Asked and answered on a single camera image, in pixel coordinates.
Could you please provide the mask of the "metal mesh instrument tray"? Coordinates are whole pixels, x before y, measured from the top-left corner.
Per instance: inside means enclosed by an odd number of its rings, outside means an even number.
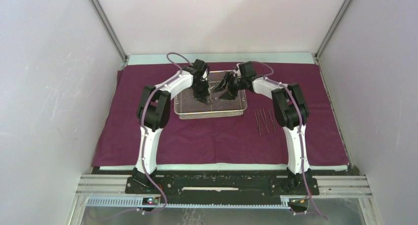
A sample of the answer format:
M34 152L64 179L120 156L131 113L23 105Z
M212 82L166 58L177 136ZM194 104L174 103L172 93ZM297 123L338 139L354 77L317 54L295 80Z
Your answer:
M182 120L240 116L247 109L244 90L239 90L234 100L221 99L223 92L213 90L219 85L227 71L214 71L208 76L209 96L207 103L194 99L193 90L187 88L174 97L174 112Z

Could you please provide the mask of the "magenta surgical wrap cloth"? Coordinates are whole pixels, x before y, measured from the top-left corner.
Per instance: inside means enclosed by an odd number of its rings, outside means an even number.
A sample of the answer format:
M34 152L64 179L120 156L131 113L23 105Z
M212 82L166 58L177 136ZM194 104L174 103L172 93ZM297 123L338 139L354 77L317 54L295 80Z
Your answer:
M310 115L306 127L306 150L312 166L348 164L319 66L315 64L256 64L257 74L274 70L270 78L283 83L298 83ZM98 140L93 166L136 164L139 156L140 129L136 116L143 88L172 77L172 64L129 65L118 73L118 85L103 132ZM269 133L262 122L259 135L255 111L273 108L271 99L246 92L248 107L240 116L181 120L171 113L163 129L157 151L161 164L282 164L287 163L284 132L277 132L267 118Z

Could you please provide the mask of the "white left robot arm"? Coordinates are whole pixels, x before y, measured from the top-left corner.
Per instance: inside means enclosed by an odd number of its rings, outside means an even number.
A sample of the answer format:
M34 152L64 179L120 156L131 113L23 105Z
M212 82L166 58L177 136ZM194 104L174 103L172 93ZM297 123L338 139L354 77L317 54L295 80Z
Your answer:
M193 90L194 100L208 105L209 66L196 59L166 81L155 86L147 85L137 110L140 121L140 150L138 161L132 173L137 188L143 193L155 190L156 181L150 174L156 169L156 153L160 135L170 119L171 101L185 89Z

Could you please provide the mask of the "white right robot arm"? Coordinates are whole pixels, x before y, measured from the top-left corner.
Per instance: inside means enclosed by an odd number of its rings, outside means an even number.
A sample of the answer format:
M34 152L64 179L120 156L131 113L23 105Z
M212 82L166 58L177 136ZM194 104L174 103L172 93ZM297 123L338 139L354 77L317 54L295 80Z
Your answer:
M222 92L221 99L232 100L238 91L248 90L272 100L274 117L282 127L288 150L287 189L300 194L311 180L307 158L305 130L310 115L307 102L298 83L284 84L269 78L269 74L258 75L254 61L239 63L225 74L214 92Z

